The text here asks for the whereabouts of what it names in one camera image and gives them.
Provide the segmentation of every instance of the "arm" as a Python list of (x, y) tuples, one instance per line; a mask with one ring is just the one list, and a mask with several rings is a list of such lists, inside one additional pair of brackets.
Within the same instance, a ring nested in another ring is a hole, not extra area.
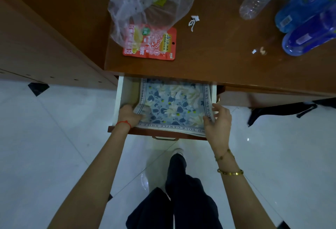
[[(119, 111), (119, 121), (136, 126), (141, 115), (130, 105)], [(48, 228), (98, 228), (130, 126), (120, 123), (56, 212)]]
[[(208, 142), (218, 160), (218, 167), (223, 172), (240, 172), (240, 168), (233, 155), (228, 152), (229, 135), (231, 129), (230, 111), (219, 104), (212, 104), (218, 113), (215, 123), (210, 123), (204, 117), (204, 129)], [(253, 190), (243, 175), (224, 175), (221, 173), (226, 195), (237, 229), (275, 229), (274, 224), (265, 212), (263, 206), (255, 196)]]

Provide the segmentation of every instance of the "blue floral pattern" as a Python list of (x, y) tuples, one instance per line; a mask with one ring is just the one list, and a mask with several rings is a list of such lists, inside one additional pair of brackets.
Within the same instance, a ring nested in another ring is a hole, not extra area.
[(134, 112), (145, 115), (137, 127), (197, 136), (205, 136), (204, 115), (214, 121), (208, 84), (142, 79)]

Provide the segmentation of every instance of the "bangle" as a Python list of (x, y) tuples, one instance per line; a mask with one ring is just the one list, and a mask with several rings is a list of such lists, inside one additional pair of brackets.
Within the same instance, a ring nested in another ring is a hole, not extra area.
[(125, 121), (119, 121), (119, 122), (116, 123), (115, 125), (117, 126), (119, 123), (126, 123), (126, 124), (129, 125), (130, 128), (132, 128), (131, 124), (129, 124), (127, 120), (125, 120)]
[(217, 170), (218, 173), (224, 174), (224, 175), (243, 175), (244, 171), (240, 170), (240, 172), (237, 173), (228, 173), (228, 172), (223, 172), (221, 169), (218, 168)]
[(225, 153), (224, 155), (220, 156), (218, 159), (216, 159), (216, 156), (215, 156), (215, 160), (216, 160), (216, 162), (218, 162), (219, 160), (223, 160), (223, 157), (224, 157), (225, 155), (226, 155), (226, 153)]

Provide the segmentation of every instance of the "drawer handle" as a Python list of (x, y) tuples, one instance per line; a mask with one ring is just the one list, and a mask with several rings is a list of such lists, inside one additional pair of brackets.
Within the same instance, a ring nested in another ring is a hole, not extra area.
[(152, 136), (154, 139), (157, 139), (157, 140), (162, 140), (162, 141), (178, 141), (179, 138), (175, 138), (175, 139), (165, 139), (165, 138), (157, 138), (156, 136)]

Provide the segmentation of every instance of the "red string bracelet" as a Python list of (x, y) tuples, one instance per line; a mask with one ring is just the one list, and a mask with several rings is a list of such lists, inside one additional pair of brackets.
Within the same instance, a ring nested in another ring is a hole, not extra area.
[(119, 123), (126, 123), (126, 124), (129, 125), (130, 128), (132, 128), (131, 124), (129, 124), (127, 120), (125, 120), (125, 121), (119, 121), (119, 122), (116, 123), (115, 125), (118, 125)]

